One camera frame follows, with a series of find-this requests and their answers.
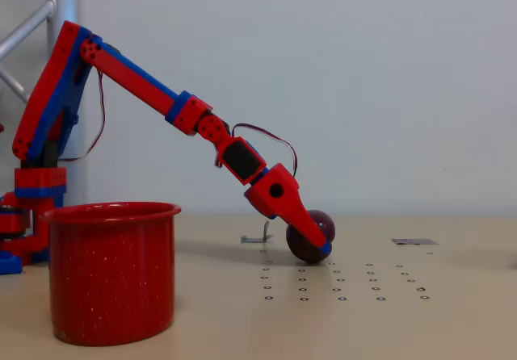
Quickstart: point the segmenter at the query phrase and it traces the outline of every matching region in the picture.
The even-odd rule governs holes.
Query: ball
[[[314,223],[321,229],[323,235],[330,243],[335,238],[335,225],[334,221],[323,211],[311,210],[308,211],[310,217],[314,220]],[[321,262],[323,259],[330,255],[332,246],[330,247],[329,253],[323,253],[318,248],[311,245],[305,237],[298,232],[292,225],[288,225],[286,232],[286,240],[289,249],[292,251],[295,257],[305,261],[311,265]]]

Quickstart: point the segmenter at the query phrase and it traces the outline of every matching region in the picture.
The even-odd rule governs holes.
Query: beige table surface
[[[334,252],[306,267],[289,252],[281,220],[271,223],[275,236],[261,252],[263,245],[240,243],[242,234],[260,236],[260,216],[178,216],[174,323],[129,345],[58,341],[48,268],[1,276],[0,359],[517,358],[517,220],[335,222]],[[400,246],[392,237],[439,245]]]

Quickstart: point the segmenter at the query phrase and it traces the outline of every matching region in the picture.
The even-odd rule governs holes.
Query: screw hole
[[[278,199],[284,194],[284,188],[278,183],[271,184],[271,186],[269,187],[269,194],[271,195],[271,197]]]

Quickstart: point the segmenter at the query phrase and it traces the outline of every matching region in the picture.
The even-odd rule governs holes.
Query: red wire
[[[90,147],[88,148],[88,150],[86,151],[86,154],[84,156],[75,157],[75,158],[60,158],[59,161],[74,162],[74,161],[77,161],[77,160],[80,160],[80,159],[86,157],[91,152],[91,150],[95,147],[95,145],[99,141],[101,135],[103,134],[104,124],[106,123],[106,109],[104,108],[103,73],[97,69],[97,74],[99,75],[100,110],[101,110],[101,115],[102,115],[102,120],[103,120],[100,125],[99,133],[95,137],[94,141],[91,143]]]
[[[268,130],[266,130],[264,128],[260,128],[259,126],[254,126],[253,124],[237,123],[232,128],[232,136],[235,136],[235,128],[250,128],[250,129],[255,130],[257,132],[261,132],[262,134],[265,134],[265,135],[269,136],[270,138],[272,138],[274,140],[277,140],[279,142],[282,142],[283,144],[288,146],[291,149],[291,152],[292,152],[292,170],[293,170],[292,171],[292,176],[293,177],[296,176],[296,171],[298,170],[298,156],[296,155],[296,151],[295,151],[295,149],[292,147],[292,145],[290,143],[288,143],[286,140],[283,140],[279,136],[276,136],[272,132],[269,132]]]

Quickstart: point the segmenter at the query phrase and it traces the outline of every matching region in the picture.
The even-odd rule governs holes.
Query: white wall
[[[515,14],[517,0],[84,0],[82,23],[229,123],[291,141],[307,207],[515,215]],[[250,210],[209,143],[109,80],[105,95],[106,131],[76,182],[88,201]],[[93,74],[83,103],[89,140]],[[271,164],[290,163],[242,133]]]

